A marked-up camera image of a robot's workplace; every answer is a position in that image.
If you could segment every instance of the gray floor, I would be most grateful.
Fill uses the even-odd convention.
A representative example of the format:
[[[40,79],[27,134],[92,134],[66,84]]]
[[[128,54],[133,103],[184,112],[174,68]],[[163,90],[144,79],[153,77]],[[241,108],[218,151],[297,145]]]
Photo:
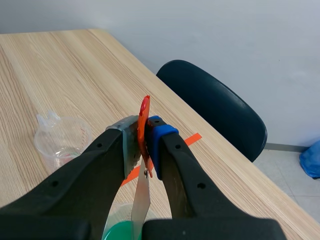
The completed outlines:
[[[263,150],[254,164],[320,223],[320,179],[305,174],[298,152]]]

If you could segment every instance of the blue plastic bag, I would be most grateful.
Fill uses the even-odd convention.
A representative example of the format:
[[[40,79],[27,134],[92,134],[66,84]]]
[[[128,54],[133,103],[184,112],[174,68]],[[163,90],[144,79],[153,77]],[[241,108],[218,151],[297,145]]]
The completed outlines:
[[[300,165],[307,175],[320,178],[320,141],[300,154]]]

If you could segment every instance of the white wall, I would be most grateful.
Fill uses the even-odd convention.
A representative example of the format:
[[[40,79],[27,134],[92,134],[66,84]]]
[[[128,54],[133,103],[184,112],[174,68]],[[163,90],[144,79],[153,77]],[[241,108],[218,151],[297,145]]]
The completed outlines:
[[[320,139],[318,0],[1,0],[0,33],[104,28],[154,73],[190,61],[240,95],[268,142]]]

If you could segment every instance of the black chair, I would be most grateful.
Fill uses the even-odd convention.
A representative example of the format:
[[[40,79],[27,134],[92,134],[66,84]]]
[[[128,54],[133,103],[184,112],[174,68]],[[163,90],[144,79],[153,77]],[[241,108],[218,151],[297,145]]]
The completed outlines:
[[[266,126],[230,88],[183,60],[166,63],[156,75],[251,162],[259,156]]]

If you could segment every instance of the plastic measuring cup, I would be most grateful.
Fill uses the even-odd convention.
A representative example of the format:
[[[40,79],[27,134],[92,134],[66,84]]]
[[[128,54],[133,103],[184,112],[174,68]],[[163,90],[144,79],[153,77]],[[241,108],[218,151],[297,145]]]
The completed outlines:
[[[131,212],[133,203],[113,203],[104,227],[102,240],[131,240],[132,227]],[[144,221],[156,219],[156,215],[149,209]]]
[[[51,173],[78,157],[91,143],[90,126],[79,118],[59,117],[48,111],[47,119],[36,116],[39,128],[34,144]]]

